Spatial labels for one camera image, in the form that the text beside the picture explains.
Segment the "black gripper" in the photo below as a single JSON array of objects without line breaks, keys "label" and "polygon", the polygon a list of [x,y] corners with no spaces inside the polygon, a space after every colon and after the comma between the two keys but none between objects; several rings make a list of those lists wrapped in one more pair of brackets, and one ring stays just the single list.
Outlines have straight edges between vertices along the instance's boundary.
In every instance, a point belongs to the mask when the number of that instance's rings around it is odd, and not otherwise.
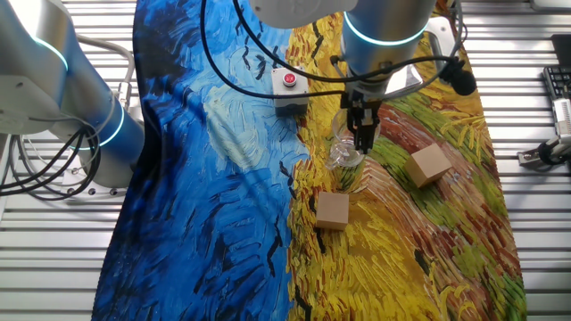
[{"label": "black gripper", "polygon": [[[356,148],[363,154],[367,154],[372,149],[377,137],[378,109],[381,101],[354,94],[350,96],[349,102],[347,128],[353,133]],[[364,125],[362,121],[372,122]]]}]

